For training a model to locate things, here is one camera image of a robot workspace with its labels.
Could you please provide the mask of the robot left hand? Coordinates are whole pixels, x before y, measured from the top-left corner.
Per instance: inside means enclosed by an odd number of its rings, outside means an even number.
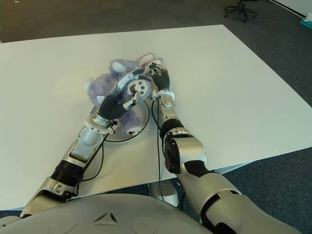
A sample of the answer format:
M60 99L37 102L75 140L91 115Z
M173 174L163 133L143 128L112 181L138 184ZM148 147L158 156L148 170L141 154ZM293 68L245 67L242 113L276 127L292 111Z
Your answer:
M98 108L97 114L105 120L113 120L123 116L127 111L137 105L140 99L139 91L135 91L127 101L120 104L118 103L118 97L122 93L125 85L130 81L139 80L140 78L150 81L149 78L143 75L143 72L144 68L136 69L119 79L111 92L104 98Z

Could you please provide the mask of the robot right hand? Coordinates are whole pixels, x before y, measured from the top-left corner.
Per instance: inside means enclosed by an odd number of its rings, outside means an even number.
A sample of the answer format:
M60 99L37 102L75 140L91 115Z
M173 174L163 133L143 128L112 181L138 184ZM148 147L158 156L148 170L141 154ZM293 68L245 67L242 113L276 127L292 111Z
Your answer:
M169 90L170 78L167 69L155 62L152 62L151 65L149 65L149 69L149 74L158 90Z

